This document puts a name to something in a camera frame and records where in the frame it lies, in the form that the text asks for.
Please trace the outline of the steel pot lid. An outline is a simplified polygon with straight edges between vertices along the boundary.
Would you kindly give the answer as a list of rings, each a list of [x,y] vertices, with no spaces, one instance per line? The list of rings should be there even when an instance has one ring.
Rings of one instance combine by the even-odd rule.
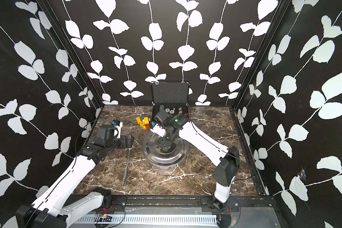
[[[189,143],[181,138],[165,141],[150,132],[143,141],[143,154],[148,162],[158,167],[172,167],[181,163],[189,153]]]

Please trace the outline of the long metal spoon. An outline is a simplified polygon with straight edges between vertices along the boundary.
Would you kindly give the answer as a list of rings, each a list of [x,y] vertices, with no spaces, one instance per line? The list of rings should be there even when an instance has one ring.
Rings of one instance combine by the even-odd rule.
[[[127,156],[126,165],[125,165],[125,170],[124,170],[123,179],[122,179],[122,186],[123,186],[123,187],[126,186],[126,182],[127,182],[128,167],[129,167],[129,161],[130,161],[130,153],[131,153],[131,150],[132,150],[131,148],[128,149],[128,156]]]

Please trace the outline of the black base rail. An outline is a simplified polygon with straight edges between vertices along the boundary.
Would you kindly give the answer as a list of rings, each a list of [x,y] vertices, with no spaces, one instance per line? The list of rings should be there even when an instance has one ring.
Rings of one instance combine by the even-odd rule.
[[[112,195],[111,203],[85,213],[78,227],[124,225],[283,227],[284,219],[271,196],[230,196],[220,206],[210,196]]]

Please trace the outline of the black poker chip case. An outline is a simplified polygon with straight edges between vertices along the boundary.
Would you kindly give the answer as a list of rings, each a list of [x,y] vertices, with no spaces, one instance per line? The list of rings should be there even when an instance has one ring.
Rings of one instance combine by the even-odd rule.
[[[151,83],[153,112],[150,127],[162,126],[156,120],[156,115],[162,109],[169,118],[177,117],[174,123],[181,124],[190,120],[188,110],[190,85],[187,82],[156,81]]]

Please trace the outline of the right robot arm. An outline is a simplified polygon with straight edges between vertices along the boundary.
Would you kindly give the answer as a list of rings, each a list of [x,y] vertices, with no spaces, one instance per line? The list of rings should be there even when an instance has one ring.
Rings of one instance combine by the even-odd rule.
[[[223,206],[240,168],[239,150],[227,147],[200,130],[187,116],[172,116],[160,111],[152,121],[151,132],[144,140],[143,152],[154,166],[168,168],[179,164],[193,145],[215,165],[214,203]]]

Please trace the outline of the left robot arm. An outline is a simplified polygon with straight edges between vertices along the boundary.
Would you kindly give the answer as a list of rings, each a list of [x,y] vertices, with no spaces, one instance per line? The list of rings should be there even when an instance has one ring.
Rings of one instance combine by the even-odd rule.
[[[110,139],[97,138],[82,146],[74,161],[48,190],[30,206],[22,205],[17,210],[18,226],[20,228],[68,228],[95,209],[110,209],[113,206],[111,191],[102,188],[68,206],[65,203],[85,176],[111,151],[132,148],[134,139],[131,135]]]

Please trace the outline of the large steel pot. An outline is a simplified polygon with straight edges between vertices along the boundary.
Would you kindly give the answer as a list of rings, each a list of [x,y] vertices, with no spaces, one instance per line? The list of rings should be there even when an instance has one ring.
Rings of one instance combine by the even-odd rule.
[[[150,169],[152,171],[162,172],[162,173],[171,173],[176,170],[177,166],[184,162],[184,160],[174,160],[174,161],[154,161],[147,160],[150,164]]]

